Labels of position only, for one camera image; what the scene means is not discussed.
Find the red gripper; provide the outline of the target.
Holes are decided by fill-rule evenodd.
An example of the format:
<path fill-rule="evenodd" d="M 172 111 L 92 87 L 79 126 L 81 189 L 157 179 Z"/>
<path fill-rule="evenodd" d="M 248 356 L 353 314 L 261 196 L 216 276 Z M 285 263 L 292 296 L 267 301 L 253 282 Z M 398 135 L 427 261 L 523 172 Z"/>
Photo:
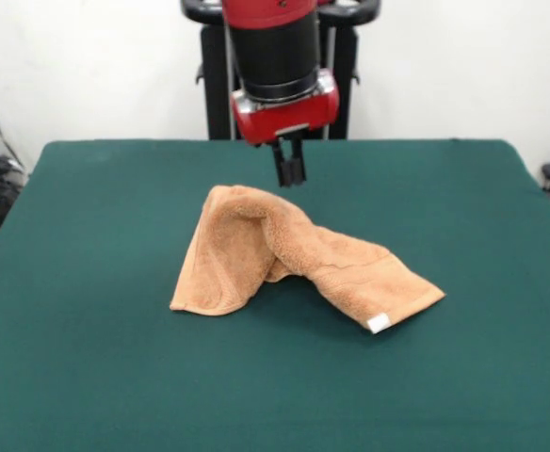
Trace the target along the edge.
<path fill-rule="evenodd" d="M 237 128 L 249 144 L 265 144 L 272 141 L 271 150 L 279 186 L 289 187 L 281 142 L 275 139 L 298 130 L 315 130 L 334 122 L 339 107 L 339 93 L 337 86 L 334 86 L 324 93 L 289 104 L 266 106 L 254 102 L 240 89 L 232 93 L 231 106 Z M 293 137 L 290 144 L 292 182 L 294 185 L 302 185 L 306 181 L 302 139 Z"/>

